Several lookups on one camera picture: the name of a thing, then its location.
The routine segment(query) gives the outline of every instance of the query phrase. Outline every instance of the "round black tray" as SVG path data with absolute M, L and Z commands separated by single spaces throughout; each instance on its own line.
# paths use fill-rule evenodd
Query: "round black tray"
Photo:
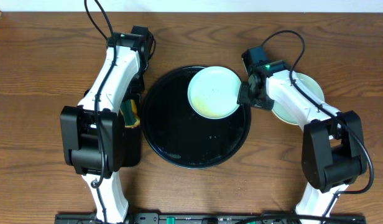
M 204 66 L 176 69 L 150 89 L 142 107 L 142 128 L 152 149 L 180 167 L 201 169 L 228 160 L 242 146 L 251 125 L 251 109 L 240 106 L 223 119 L 207 119 L 191 108 L 190 80 Z

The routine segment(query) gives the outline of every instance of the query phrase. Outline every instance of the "wooden table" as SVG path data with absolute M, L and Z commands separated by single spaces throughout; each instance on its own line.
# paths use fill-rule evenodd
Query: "wooden table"
M 100 13 L 96 22 L 105 27 Z M 307 43 L 297 70 L 323 88 L 326 101 L 354 110 L 376 179 L 363 195 L 342 195 L 335 213 L 362 213 L 383 223 L 383 14 L 109 13 L 114 30 L 147 26 L 157 50 L 146 91 L 184 65 L 222 65 L 245 80 L 241 54 L 275 31 L 300 32 Z M 282 35 L 267 46 L 293 63 L 299 40 Z M 59 114 L 75 106 L 101 69 L 104 40 L 85 13 L 4 13 L 0 24 L 0 223 L 53 223 L 56 213 L 93 212 L 90 190 L 63 159 Z M 252 110 L 239 152 L 210 169 L 161 159 L 143 140 L 141 163 L 121 169 L 131 210 L 165 213 L 290 211 L 306 186 L 302 133 L 271 112 Z M 367 183 L 367 174 L 350 190 Z

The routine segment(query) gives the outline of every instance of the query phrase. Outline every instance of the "wooden tabletop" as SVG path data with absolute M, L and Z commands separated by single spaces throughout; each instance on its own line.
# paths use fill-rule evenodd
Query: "wooden tabletop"
M 247 78 L 241 54 L 275 31 L 292 29 L 306 41 L 297 71 L 314 78 L 326 101 L 354 110 L 363 125 L 376 179 L 362 195 L 342 195 L 334 213 L 361 213 L 383 223 L 383 14 L 109 13 L 114 30 L 147 26 L 157 50 L 146 91 L 184 65 L 221 65 Z M 96 22 L 108 29 L 100 13 Z M 293 63 L 301 45 L 292 35 L 266 47 L 273 60 Z M 84 180 L 65 164 L 60 112 L 75 106 L 106 56 L 104 39 L 85 13 L 4 13 L 0 23 L 0 223 L 53 223 L 57 213 L 93 212 Z M 162 213 L 291 211 L 306 186 L 302 132 L 271 112 L 252 110 L 243 147 L 203 170 L 176 167 L 143 139 L 138 166 L 122 168 L 131 210 Z M 350 190 L 367 183 L 358 178 Z

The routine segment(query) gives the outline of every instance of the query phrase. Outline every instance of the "white wall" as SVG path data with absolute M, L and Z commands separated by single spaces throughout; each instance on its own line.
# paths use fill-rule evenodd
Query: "white wall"
M 83 0 L 0 0 L 7 11 L 84 11 Z M 383 12 L 383 0 L 100 0 L 106 11 Z M 94 0 L 91 11 L 98 11 Z

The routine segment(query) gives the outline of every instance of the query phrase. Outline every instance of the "light green plate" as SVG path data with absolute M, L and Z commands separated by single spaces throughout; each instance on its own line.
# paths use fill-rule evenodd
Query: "light green plate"
M 319 99 L 324 101 L 324 93 L 319 84 L 309 76 L 297 73 L 297 77 L 299 80 L 312 92 L 314 93 Z M 298 125 L 297 122 L 292 118 L 292 116 L 287 112 L 287 110 L 284 109 L 283 106 L 281 106 L 276 101 L 274 102 L 274 106 L 272 109 L 272 112 L 276 117 L 278 117 L 280 120 L 293 125 Z

